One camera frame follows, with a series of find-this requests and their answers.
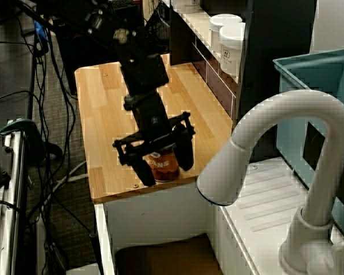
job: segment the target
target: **blue bin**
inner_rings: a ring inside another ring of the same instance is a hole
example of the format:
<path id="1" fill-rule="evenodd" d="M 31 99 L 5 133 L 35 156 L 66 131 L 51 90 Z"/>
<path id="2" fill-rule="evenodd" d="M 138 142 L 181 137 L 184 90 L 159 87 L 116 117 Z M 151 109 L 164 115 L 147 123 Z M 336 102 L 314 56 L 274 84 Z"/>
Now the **blue bin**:
<path id="1" fill-rule="evenodd" d="M 274 64 L 280 72 L 280 93 L 313 89 L 326 92 L 344 104 L 344 49 L 275 59 Z M 300 117 L 279 123 L 276 141 L 278 150 L 307 186 L 314 174 L 302 157 L 308 123 L 326 136 L 326 127 L 320 120 Z M 344 205 L 339 199 L 335 200 L 333 216 L 344 231 Z"/>

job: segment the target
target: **white container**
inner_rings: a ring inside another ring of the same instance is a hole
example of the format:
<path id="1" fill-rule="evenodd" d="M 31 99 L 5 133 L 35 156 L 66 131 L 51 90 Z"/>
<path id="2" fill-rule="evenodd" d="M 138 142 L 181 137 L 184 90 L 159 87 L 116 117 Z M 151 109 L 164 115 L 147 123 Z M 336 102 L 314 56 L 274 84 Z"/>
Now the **white container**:
<path id="1" fill-rule="evenodd" d="M 200 0 L 171 0 L 171 5 L 179 14 L 197 13 L 201 10 Z"/>
<path id="2" fill-rule="evenodd" d="M 245 23 L 226 25 L 219 31 L 221 42 L 220 68 L 231 76 L 237 77 L 240 72 L 244 34 Z"/>
<path id="3" fill-rule="evenodd" d="M 218 14 L 212 16 L 209 20 L 210 36 L 212 38 L 210 45 L 212 50 L 220 53 L 221 44 L 219 40 L 219 31 L 223 26 L 241 22 L 242 18 L 233 14 Z"/>

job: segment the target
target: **black robotic arm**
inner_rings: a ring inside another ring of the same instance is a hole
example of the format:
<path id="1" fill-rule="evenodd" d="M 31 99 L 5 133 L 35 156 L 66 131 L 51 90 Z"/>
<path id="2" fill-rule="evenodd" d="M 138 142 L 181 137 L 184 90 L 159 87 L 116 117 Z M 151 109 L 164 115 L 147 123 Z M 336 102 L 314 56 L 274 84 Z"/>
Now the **black robotic arm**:
<path id="1" fill-rule="evenodd" d="M 174 153 L 179 166 L 185 171 L 194 164 L 191 139 L 195 134 L 189 121 L 190 114 L 168 119 L 157 88 L 169 79 L 158 53 L 148 55 L 138 41 L 138 32 L 129 27 L 125 19 L 118 18 L 112 1 L 108 0 L 33 0 L 37 12 L 13 0 L 27 15 L 55 33 L 56 26 L 40 17 L 45 13 L 55 16 L 77 32 L 91 37 L 95 42 L 114 52 L 129 94 L 124 107 L 132 111 L 139 131 L 113 144 L 122 165 L 132 166 L 144 185 L 155 185 L 155 180 L 143 156 L 175 144 Z M 139 146 L 133 142 L 144 141 Z"/>

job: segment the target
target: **jar lid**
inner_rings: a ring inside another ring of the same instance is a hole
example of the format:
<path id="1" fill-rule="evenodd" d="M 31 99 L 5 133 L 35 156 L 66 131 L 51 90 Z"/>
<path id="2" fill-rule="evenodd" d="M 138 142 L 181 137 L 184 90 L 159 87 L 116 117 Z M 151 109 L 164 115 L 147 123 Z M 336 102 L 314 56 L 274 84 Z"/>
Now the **jar lid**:
<path id="1" fill-rule="evenodd" d="M 219 31 L 219 38 L 222 45 L 232 49 L 242 49 L 245 25 L 245 23 L 236 23 L 223 26 Z"/>
<path id="2" fill-rule="evenodd" d="M 220 28 L 233 23 L 242 22 L 242 18 L 234 14 L 218 14 L 214 15 L 209 20 L 209 29 L 214 32 L 219 32 Z"/>

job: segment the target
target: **can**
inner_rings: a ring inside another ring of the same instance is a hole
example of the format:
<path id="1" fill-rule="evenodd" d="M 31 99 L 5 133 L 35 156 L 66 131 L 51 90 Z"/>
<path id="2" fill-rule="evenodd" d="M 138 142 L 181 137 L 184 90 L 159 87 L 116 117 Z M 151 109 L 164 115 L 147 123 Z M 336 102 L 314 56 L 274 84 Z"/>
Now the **can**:
<path id="1" fill-rule="evenodd" d="M 178 177 L 179 165 L 173 152 L 174 146 L 147 155 L 147 163 L 156 182 L 170 182 Z"/>

